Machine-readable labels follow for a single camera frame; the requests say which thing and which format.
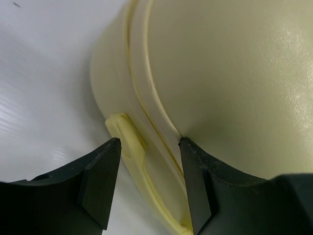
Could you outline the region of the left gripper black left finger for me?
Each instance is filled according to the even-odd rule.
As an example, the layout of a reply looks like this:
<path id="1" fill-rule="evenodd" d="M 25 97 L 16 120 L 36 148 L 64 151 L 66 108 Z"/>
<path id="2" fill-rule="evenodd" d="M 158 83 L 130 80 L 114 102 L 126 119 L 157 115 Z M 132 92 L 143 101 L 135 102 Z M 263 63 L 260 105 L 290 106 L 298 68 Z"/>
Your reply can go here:
<path id="1" fill-rule="evenodd" d="M 100 235 L 107 229 L 121 158 L 112 138 L 34 179 L 0 184 L 3 235 Z"/>

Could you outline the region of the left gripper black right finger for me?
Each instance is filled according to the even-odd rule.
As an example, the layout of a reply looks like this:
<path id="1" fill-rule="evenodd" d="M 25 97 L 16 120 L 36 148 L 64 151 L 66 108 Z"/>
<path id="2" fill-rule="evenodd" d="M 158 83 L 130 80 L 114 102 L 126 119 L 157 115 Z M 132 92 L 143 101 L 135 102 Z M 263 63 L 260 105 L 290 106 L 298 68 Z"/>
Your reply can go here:
<path id="1" fill-rule="evenodd" d="M 312 174 L 266 180 L 227 165 L 189 138 L 179 148 L 195 234 L 312 234 Z"/>

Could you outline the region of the yellow hard-shell suitcase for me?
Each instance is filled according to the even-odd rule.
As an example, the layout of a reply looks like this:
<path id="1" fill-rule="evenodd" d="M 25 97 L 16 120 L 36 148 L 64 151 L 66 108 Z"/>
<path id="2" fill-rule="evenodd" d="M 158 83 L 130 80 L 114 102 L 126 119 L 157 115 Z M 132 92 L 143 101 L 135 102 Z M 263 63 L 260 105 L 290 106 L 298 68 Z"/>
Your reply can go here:
<path id="1" fill-rule="evenodd" d="M 182 138 L 262 179 L 313 174 L 310 0 L 131 0 L 98 39 L 90 82 L 173 235 L 195 235 Z"/>

